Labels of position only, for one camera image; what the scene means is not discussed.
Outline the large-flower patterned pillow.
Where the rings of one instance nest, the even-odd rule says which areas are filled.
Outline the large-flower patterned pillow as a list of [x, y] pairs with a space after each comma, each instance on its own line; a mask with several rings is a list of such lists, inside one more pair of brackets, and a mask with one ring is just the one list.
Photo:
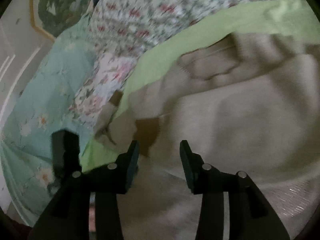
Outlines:
[[73, 119], [85, 126], [94, 126], [102, 107], [116, 90], [123, 89], [136, 63], [136, 57], [116, 56], [108, 51], [100, 53], [92, 74], [77, 91], [69, 108]]

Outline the light green bed sheet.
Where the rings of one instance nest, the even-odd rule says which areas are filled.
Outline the light green bed sheet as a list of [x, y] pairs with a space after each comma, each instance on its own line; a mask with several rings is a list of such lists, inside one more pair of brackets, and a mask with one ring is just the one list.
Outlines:
[[130, 141], [179, 175], [179, 144], [258, 181], [319, 168], [319, 23], [300, 0], [208, 16], [146, 52], [120, 105], [107, 103], [81, 158], [108, 164]]

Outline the gold framed landscape painting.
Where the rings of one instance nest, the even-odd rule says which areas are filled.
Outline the gold framed landscape painting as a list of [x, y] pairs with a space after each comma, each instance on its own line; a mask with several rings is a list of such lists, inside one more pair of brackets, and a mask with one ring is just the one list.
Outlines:
[[54, 41], [93, 7], [93, 0], [29, 0], [31, 26]]

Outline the small-flower patterned quilt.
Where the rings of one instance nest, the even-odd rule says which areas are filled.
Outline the small-flower patterned quilt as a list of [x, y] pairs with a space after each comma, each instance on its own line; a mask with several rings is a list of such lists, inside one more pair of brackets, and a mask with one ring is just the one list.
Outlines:
[[99, 0], [89, 39], [97, 50], [139, 56], [221, 9], [256, 1], [268, 0]]

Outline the teal floral blanket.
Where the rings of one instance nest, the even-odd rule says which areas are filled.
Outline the teal floral blanket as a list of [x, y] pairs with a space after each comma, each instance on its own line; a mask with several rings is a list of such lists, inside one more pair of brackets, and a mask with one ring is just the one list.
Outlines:
[[32, 226], [51, 200], [55, 185], [51, 135], [67, 129], [85, 148], [91, 128], [73, 112], [76, 93], [93, 73], [95, 46], [90, 15], [65, 30], [17, 100], [1, 131], [1, 164], [13, 205]]

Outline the beige knitted sweater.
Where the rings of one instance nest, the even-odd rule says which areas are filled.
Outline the beige knitted sweater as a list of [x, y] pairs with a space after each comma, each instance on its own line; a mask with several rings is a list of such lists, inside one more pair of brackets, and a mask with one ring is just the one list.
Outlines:
[[231, 33], [181, 55], [159, 80], [103, 106], [94, 137], [140, 144], [133, 187], [118, 200], [126, 239], [193, 239], [193, 195], [180, 142], [221, 172], [246, 172], [294, 239], [319, 205], [319, 45]]

